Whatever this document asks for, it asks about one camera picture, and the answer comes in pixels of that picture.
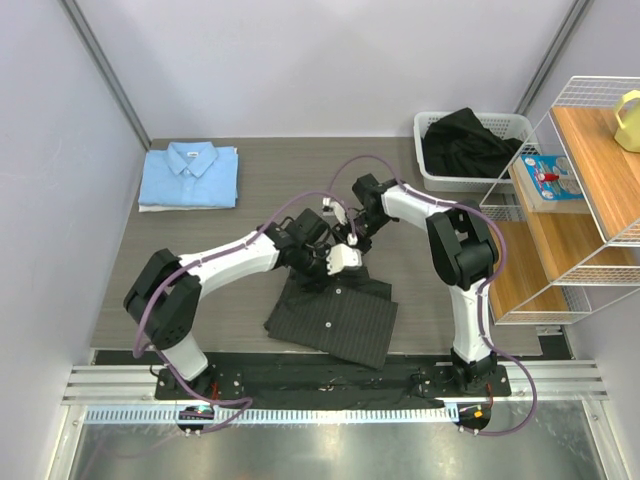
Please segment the dark pinstriped long sleeve shirt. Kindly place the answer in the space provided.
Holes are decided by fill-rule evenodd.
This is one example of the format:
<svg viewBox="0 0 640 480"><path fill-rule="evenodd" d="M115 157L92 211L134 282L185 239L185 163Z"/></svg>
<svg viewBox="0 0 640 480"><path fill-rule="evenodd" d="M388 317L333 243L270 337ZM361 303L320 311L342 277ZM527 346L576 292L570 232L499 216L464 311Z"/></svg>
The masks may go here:
<svg viewBox="0 0 640 480"><path fill-rule="evenodd" d="M264 323L268 336L382 369L398 311L392 285L372 278L365 267L330 279L322 290L303 281L289 273Z"/></svg>

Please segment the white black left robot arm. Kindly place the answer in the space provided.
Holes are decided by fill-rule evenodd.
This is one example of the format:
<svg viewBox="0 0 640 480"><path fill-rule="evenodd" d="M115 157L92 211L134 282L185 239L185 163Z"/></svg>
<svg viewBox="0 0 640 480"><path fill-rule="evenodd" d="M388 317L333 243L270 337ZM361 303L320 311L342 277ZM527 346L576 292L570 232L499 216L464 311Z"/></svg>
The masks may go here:
<svg viewBox="0 0 640 480"><path fill-rule="evenodd" d="M328 279L316 244L330 234L328 222L307 208L284 225L272 222L243 238L196 254L155 252L123 300L151 345L175 369L190 398L212 393L214 367L197 345L192 327L199 302L247 276L288 267L312 285Z"/></svg>

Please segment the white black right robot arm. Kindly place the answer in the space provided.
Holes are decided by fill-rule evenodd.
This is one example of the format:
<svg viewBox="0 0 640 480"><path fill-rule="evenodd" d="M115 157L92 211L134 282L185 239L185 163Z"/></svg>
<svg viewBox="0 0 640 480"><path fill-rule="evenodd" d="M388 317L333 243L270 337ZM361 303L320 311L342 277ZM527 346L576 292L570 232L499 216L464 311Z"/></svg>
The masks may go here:
<svg viewBox="0 0 640 480"><path fill-rule="evenodd" d="M405 221L427 233L433 266L448 288L454 317L451 380L472 395L497 372L497 354L489 330L488 284L499 261L491 223L473 202L460 204L422 194L403 182L384 183L371 174L352 187L361 210L349 217L335 200L323 211L335 216L336 240L366 252L371 238L391 221Z"/></svg>

